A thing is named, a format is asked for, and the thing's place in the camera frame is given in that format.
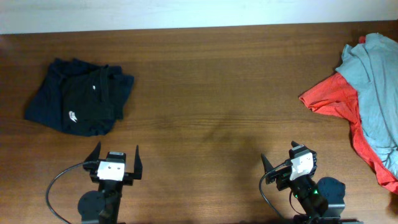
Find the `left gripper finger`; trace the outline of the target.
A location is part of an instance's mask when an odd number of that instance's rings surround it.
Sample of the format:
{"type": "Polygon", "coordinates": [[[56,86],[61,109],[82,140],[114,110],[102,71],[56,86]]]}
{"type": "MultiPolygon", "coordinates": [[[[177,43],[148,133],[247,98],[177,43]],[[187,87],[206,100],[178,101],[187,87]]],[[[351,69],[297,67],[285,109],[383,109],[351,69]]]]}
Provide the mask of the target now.
{"type": "Polygon", "coordinates": [[[133,179],[134,180],[141,180],[142,179],[142,171],[143,171],[143,165],[142,161],[139,155],[139,146],[136,146],[135,150],[135,158],[134,158],[134,173],[133,173],[133,179]]]}
{"type": "Polygon", "coordinates": [[[94,150],[89,154],[89,156],[85,159],[85,162],[92,162],[92,161],[97,161],[100,156],[100,151],[101,151],[101,142],[99,142],[94,150]]]}

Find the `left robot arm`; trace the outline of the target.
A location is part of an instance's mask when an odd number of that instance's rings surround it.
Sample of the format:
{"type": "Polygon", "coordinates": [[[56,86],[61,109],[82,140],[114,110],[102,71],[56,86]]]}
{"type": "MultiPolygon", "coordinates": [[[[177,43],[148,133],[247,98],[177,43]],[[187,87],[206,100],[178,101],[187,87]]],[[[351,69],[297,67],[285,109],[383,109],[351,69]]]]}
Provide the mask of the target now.
{"type": "Polygon", "coordinates": [[[117,224],[123,187],[132,186],[135,180],[142,179],[143,166],[136,147],[134,170],[126,172],[127,155],[109,151],[100,158],[101,143],[85,159],[83,169],[90,173],[90,179],[98,184],[97,190],[85,193],[78,202],[78,213],[82,223],[117,224]]]}

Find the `light blue t-shirt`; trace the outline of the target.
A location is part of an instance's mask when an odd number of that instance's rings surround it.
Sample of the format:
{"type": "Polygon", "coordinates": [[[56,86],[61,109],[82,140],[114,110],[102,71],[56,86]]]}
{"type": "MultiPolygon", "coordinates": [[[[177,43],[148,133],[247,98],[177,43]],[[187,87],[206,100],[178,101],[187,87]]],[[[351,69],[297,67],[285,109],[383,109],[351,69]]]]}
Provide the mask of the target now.
{"type": "Polygon", "coordinates": [[[379,33],[346,45],[336,68],[357,91],[365,139],[382,165],[397,177],[397,42],[379,33]]]}

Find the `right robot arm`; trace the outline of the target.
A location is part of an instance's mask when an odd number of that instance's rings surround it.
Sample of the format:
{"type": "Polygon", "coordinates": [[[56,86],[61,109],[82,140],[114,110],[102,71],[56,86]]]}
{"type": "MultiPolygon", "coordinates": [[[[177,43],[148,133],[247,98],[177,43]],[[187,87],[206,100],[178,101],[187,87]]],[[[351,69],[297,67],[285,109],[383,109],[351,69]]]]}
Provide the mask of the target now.
{"type": "Polygon", "coordinates": [[[261,154],[264,175],[259,181],[259,192],[284,223],[301,224],[362,224],[357,219],[342,219],[346,205],[344,201],[346,186],[332,177],[323,177],[314,182],[312,177],[317,169],[317,153],[303,144],[291,142],[289,158],[273,166],[268,158],[261,154]],[[297,212],[287,219],[271,204],[262,185],[276,183],[277,190],[289,189],[289,197],[296,198],[303,212],[297,212]]]}

